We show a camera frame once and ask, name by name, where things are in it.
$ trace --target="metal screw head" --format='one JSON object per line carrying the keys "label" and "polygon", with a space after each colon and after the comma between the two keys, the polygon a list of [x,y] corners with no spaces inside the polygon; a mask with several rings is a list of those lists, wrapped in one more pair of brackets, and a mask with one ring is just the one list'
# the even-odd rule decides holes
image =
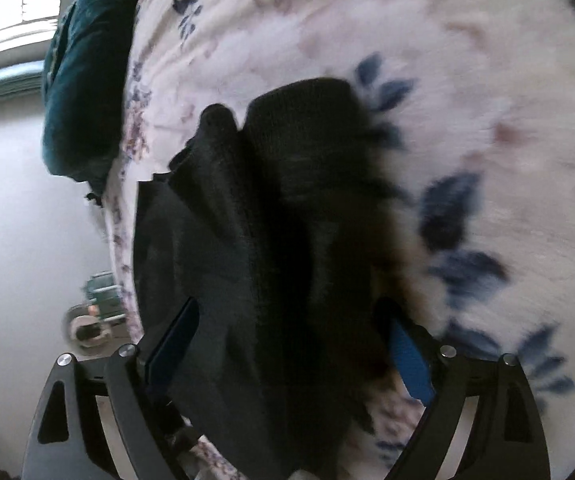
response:
{"label": "metal screw head", "polygon": [[133,344],[123,345],[119,348],[119,355],[121,357],[132,357],[136,353],[136,347]]}
{"label": "metal screw head", "polygon": [[514,354],[503,354],[503,362],[507,366],[516,366],[517,365],[517,357]]}
{"label": "metal screw head", "polygon": [[56,360],[59,366],[68,366],[72,362],[72,354],[61,354]]}
{"label": "metal screw head", "polygon": [[456,357],[456,348],[450,345],[443,345],[440,348],[441,355],[443,357],[447,357],[448,359],[452,359],[452,357]]}

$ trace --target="black bracket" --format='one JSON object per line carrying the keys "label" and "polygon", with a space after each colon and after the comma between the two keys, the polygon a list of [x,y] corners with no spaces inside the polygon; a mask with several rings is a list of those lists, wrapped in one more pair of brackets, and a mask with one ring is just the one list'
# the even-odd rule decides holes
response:
{"label": "black bracket", "polygon": [[[471,396],[479,402],[453,480],[550,479],[536,402],[514,356],[491,362],[458,355],[392,300],[379,300],[375,313],[381,328],[391,323],[386,340],[395,364],[427,406],[386,480],[434,480]],[[61,355],[39,400],[22,480],[118,478],[96,396],[110,398],[139,480],[188,480],[167,438],[183,423],[165,390],[198,325],[199,305],[190,298],[138,345],[123,345],[109,358],[78,362]]]}

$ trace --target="black fabric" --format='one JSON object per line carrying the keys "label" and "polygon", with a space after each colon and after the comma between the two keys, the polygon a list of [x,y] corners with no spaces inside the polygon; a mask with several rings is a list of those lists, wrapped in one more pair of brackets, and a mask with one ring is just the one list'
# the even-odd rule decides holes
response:
{"label": "black fabric", "polygon": [[172,172],[140,184],[146,333],[187,296],[200,304],[168,394],[251,480],[334,478],[351,418],[370,427],[361,388],[388,362],[370,322],[384,244],[362,198],[368,130],[346,82],[303,81],[254,100],[240,131],[208,107]]}

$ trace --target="bed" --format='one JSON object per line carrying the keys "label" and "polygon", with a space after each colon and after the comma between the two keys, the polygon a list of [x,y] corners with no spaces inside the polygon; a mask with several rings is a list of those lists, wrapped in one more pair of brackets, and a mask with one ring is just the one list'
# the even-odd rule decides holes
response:
{"label": "bed", "polygon": [[[208,105],[242,124],[255,97],[319,76],[348,81],[382,132],[375,167],[398,234],[375,295],[402,280],[436,337],[472,356],[518,354],[552,478],[575,478],[573,0],[138,0],[103,189],[132,337],[138,183],[167,173]],[[437,226],[445,211],[456,220]],[[394,370],[367,389],[375,432],[347,434],[340,478],[383,478],[423,412]],[[194,454],[240,477],[205,438]]]}

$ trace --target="white wall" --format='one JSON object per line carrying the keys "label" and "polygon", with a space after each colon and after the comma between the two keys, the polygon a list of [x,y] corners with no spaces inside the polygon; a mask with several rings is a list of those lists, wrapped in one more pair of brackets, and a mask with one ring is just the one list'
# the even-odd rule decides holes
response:
{"label": "white wall", "polygon": [[36,403],[66,350],[65,310],[88,277],[110,268],[84,199],[40,158],[38,95],[0,102],[0,468],[20,472]]}

